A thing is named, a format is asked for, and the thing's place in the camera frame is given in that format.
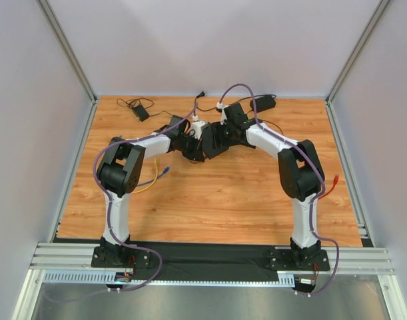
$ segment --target white wall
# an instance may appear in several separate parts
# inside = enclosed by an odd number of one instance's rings
[[[0,319],[10,319],[90,106],[34,0],[0,1]]]
[[[378,0],[50,3],[98,94],[324,97]]]
[[[392,2],[334,109],[372,236],[407,302],[407,0]]]

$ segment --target red wire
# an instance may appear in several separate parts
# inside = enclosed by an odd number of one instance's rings
[[[336,185],[338,184],[339,181],[339,176],[335,175],[334,178],[334,184],[332,185],[332,188],[330,188],[330,190],[328,192],[326,192],[324,195],[322,195],[321,197],[319,197],[318,199],[320,200],[321,198],[324,198],[325,196],[327,196],[329,193],[331,193],[332,191],[334,191]]]

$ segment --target wooden table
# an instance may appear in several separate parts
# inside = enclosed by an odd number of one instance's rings
[[[103,233],[105,202],[91,173],[98,151],[114,136],[142,137],[170,120],[169,115],[161,113],[138,122],[130,109],[117,105],[117,98],[101,97],[57,234],[60,238],[95,239]],[[165,110],[181,116],[191,110],[194,99],[149,98],[155,102],[148,109],[150,114]],[[228,98],[225,103],[235,100]],[[217,98],[203,97],[199,99],[199,107],[209,109],[217,101]],[[248,101],[242,106],[247,111]],[[220,119],[215,110],[198,115],[210,122]],[[341,246],[360,247],[356,219],[323,100],[277,99],[276,108],[261,113],[260,118],[279,125],[290,138],[313,141],[326,175],[326,188],[332,186],[335,174],[340,175],[334,192],[319,202],[318,230],[322,236],[335,238]],[[166,175],[149,190],[131,198],[131,239],[289,244],[292,205],[280,186],[276,161],[264,151],[236,146],[197,164],[175,151],[159,157],[159,169],[162,171],[167,166],[171,170]],[[147,159],[140,181],[152,179],[154,174],[154,161]]]

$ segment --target red cable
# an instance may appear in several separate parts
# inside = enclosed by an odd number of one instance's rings
[[[331,193],[332,191],[334,191],[336,185],[338,184],[339,181],[339,175],[335,175],[334,178],[334,184],[332,185],[332,188],[330,188],[330,190],[328,192],[326,192],[324,195],[322,195],[321,197],[319,197],[318,199],[320,200],[321,198],[324,198],[325,196],[327,196],[329,193]]]

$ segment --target gray floor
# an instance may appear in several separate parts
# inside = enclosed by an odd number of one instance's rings
[[[46,287],[53,299],[71,299],[102,285]],[[304,298],[291,289],[151,285],[130,293],[103,293],[74,303],[52,303],[42,295],[34,319],[389,319],[376,276],[337,276],[324,294]]]

